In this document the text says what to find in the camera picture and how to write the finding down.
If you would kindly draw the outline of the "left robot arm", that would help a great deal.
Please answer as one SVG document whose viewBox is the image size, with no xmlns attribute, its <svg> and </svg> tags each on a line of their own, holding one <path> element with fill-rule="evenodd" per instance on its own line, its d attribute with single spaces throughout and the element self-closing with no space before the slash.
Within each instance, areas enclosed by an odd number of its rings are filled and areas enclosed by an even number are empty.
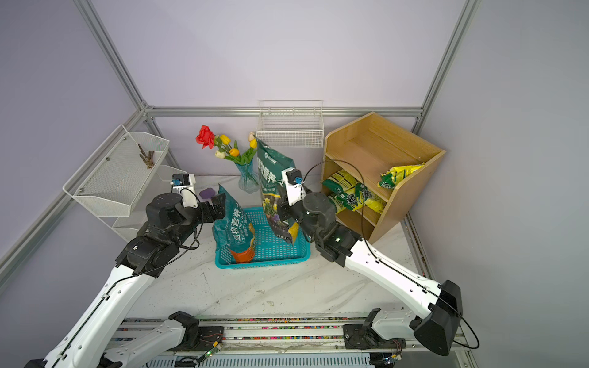
<svg viewBox="0 0 589 368">
<path fill-rule="evenodd" d="M 155 282 L 164 268 L 184 256 L 188 237 L 197 237 L 202 225 L 225 216 L 224 194 L 185 207 L 179 193 L 163 193 L 147 205 L 148 220 L 138 236 L 116 259 L 97 297 L 65 338 L 47 355 L 29 360 L 28 367 L 142 367 L 166 351 L 205 350 L 213 346 L 204 337 L 199 320 L 177 311 L 142 337 L 108 349 L 129 310 Z"/>
</svg>

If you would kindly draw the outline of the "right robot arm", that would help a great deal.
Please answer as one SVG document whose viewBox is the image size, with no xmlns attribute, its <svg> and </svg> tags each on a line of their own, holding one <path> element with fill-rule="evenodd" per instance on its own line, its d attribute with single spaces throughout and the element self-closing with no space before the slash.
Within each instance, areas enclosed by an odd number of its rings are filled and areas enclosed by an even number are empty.
<svg viewBox="0 0 589 368">
<path fill-rule="evenodd" d="M 377 251 L 336 220 L 335 206 L 323 193 L 282 199 L 278 215 L 296 221 L 324 259 L 371 279 L 405 304 L 414 314 L 407 327 L 415 339 L 434 354 L 449 355 L 463 318 L 462 292 L 456 283 L 419 276 Z"/>
</svg>

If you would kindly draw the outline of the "yellow green fertilizer bag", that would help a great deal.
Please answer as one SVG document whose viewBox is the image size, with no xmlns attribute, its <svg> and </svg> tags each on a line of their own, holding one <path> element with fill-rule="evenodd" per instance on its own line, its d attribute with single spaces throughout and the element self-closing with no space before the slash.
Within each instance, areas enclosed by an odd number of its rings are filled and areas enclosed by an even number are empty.
<svg viewBox="0 0 589 368">
<path fill-rule="evenodd" d="M 335 194 L 346 193 L 354 189 L 358 181 L 347 171 L 339 170 L 322 182 L 322 185 Z"/>
<path fill-rule="evenodd" d="M 378 214 L 382 214 L 386 202 L 378 195 L 369 190 L 363 183 L 359 182 L 342 194 L 344 205 L 351 211 L 357 211 L 368 207 Z"/>
</svg>

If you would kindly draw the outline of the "teal orange soil bag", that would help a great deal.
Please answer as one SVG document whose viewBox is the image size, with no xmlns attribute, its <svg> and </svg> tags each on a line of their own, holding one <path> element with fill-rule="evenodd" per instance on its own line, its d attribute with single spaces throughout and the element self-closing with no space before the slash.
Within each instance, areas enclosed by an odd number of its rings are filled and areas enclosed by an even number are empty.
<svg viewBox="0 0 589 368">
<path fill-rule="evenodd" d="M 250 263 L 256 254 L 255 230 L 245 210 L 219 185 L 218 196 L 225 196 L 225 216 L 213 225 L 216 251 L 228 255 L 234 263 Z"/>
</svg>

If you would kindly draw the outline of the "large dark green soil bag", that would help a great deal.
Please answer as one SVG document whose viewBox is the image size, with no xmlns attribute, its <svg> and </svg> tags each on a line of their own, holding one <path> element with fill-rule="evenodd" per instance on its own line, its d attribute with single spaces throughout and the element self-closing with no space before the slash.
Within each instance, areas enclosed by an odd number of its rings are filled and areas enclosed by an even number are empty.
<svg viewBox="0 0 589 368">
<path fill-rule="evenodd" d="M 268 225 L 275 236 L 292 245 L 298 236 L 298 224 L 290 218 L 282 219 L 279 208 L 284 202 L 288 205 L 282 171 L 294 168 L 294 161 L 258 139 L 257 165 L 262 209 Z"/>
</svg>

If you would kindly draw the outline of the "yellow green bag top shelf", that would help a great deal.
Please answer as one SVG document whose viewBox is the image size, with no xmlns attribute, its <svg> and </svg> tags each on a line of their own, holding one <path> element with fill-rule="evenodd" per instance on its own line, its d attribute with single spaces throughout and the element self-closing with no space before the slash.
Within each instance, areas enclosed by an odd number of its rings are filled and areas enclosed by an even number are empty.
<svg viewBox="0 0 589 368">
<path fill-rule="evenodd" d="M 380 175 L 380 181 L 377 185 L 380 188 L 392 190 L 404 179 L 406 179 L 408 176 L 412 175 L 416 171 L 422 169 L 424 166 L 425 164 L 422 163 L 417 165 L 391 167 L 386 173 L 382 173 Z"/>
</svg>

